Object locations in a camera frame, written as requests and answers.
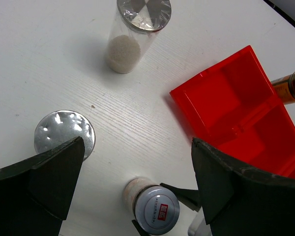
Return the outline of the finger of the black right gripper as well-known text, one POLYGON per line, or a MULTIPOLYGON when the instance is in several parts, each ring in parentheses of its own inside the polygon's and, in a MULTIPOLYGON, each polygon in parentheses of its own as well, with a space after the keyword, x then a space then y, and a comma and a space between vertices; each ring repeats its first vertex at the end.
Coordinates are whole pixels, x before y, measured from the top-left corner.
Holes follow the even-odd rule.
POLYGON ((165 183, 160 183, 160 185, 172 191, 177 199, 189 209, 199 212, 202 207, 202 203, 198 190, 177 188, 165 183))
POLYGON ((148 236, 147 232, 139 225, 136 220, 131 221, 140 236, 148 236))

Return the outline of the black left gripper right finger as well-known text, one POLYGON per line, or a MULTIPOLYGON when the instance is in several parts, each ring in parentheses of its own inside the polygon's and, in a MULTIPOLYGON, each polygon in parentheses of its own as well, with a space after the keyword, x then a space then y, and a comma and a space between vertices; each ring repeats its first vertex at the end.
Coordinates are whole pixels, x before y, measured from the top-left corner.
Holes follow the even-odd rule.
POLYGON ((191 157, 214 236, 295 236, 295 179, 251 166, 198 138, 191 157))

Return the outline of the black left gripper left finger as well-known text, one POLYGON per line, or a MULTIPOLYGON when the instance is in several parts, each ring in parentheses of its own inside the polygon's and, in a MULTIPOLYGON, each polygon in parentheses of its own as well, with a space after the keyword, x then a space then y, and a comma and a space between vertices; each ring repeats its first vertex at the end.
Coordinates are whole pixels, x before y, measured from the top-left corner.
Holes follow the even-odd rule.
POLYGON ((85 154, 81 137, 0 169, 0 236, 57 236, 85 154))

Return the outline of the white-lidded red spice jar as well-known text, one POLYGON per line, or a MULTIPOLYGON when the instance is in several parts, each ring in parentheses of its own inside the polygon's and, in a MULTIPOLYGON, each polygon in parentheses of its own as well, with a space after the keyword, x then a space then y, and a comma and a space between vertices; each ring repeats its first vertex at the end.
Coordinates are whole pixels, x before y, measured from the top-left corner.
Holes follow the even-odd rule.
POLYGON ((130 180, 122 198, 139 226, 150 235, 168 233, 179 219, 180 206, 175 194, 147 177, 130 180))

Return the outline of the orange-labelled spice bottle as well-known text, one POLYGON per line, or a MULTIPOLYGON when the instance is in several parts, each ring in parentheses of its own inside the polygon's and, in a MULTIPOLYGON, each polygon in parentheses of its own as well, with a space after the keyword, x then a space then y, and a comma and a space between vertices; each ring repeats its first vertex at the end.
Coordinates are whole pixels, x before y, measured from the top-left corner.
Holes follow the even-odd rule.
POLYGON ((271 82, 284 105, 295 103, 295 72, 271 82))

